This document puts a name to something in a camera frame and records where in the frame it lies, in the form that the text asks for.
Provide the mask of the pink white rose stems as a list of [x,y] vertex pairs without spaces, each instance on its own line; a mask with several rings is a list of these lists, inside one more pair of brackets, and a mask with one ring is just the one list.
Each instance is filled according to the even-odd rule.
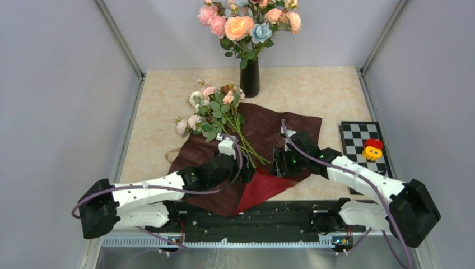
[[207,142],[218,139],[219,135],[236,136],[243,153],[256,159],[252,161],[253,166],[269,164],[270,161],[259,154],[245,137],[243,126],[246,119],[240,110],[240,103],[245,98],[243,90],[234,84],[218,88],[201,78],[197,83],[202,88],[193,91],[187,100],[194,114],[186,119],[174,119],[177,133],[182,137],[201,135]]

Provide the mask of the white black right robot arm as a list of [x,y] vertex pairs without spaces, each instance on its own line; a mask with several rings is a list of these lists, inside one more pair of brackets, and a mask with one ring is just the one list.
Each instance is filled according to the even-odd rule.
[[272,174],[286,178],[308,170],[344,184],[372,201],[341,198],[328,211],[332,229],[365,226],[391,232],[406,246],[417,248],[440,221],[441,215],[426,186],[419,180],[403,182],[381,175],[332,148],[320,149],[307,132],[281,129],[285,144],[273,151]]

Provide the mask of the colourful artificial flower bunch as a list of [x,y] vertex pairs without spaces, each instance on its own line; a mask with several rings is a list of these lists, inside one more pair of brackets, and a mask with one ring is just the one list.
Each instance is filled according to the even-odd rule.
[[301,31],[298,7],[298,0],[234,0],[227,1],[227,6],[204,1],[197,18],[218,37],[225,56],[239,59],[240,69],[246,69],[258,60],[260,52],[274,45],[276,33]]

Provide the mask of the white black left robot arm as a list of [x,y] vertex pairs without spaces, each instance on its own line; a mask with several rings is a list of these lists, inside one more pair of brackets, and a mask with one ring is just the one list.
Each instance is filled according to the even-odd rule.
[[138,183],[112,184],[100,179],[77,201],[71,214],[80,220],[85,239],[135,226],[170,232],[177,229],[180,217],[167,209],[166,201],[220,193],[236,183],[249,183],[255,172],[246,154],[217,154],[206,163]]

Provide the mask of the black cylindrical vase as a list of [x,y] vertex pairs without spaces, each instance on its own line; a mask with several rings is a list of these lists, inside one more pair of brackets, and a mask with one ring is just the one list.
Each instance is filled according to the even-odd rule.
[[247,98],[254,98],[260,92],[260,69],[258,59],[248,61],[247,66],[240,70],[240,88]]

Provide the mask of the red paper bouquet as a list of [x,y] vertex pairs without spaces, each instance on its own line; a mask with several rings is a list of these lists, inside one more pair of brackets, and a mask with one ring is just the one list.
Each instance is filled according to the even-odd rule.
[[[243,135],[254,150],[268,161],[273,160],[273,150],[285,143],[280,136],[283,119],[287,128],[307,131],[315,142],[319,139],[321,118],[292,112],[279,113],[250,103],[241,103],[239,109],[245,118],[241,129]],[[206,142],[201,135],[190,135],[171,164],[170,171],[207,162],[214,156],[217,145],[217,141]],[[260,205],[311,175],[310,171],[304,169],[297,175],[277,178],[270,174],[271,170],[272,164],[259,165],[250,183],[238,182],[215,194],[188,196],[184,198],[184,202],[223,217],[230,217]]]

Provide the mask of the beige satin ribbon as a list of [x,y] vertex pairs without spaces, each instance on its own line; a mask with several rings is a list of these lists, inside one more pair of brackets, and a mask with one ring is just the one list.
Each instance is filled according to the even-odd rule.
[[178,148],[175,148],[175,149],[172,149],[172,150],[169,150],[165,153],[164,157],[165,157],[165,160],[169,163],[169,164],[172,164],[175,159],[178,157],[179,153],[180,153],[180,150],[181,148],[178,147]]

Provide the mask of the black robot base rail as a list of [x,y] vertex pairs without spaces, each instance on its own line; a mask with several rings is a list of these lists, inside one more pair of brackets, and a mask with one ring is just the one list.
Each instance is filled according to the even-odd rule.
[[235,216],[223,217],[185,202],[168,202],[171,216],[162,227],[149,232],[175,233],[186,243],[297,243],[317,242],[325,235],[365,232],[361,225],[348,226],[336,213],[340,202],[268,201]]

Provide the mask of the red yellow toy block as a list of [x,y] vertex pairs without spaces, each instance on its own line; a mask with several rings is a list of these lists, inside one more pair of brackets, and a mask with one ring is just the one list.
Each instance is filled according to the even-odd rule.
[[383,156],[384,144],[377,139],[369,138],[364,143],[362,155],[366,160],[376,161]]

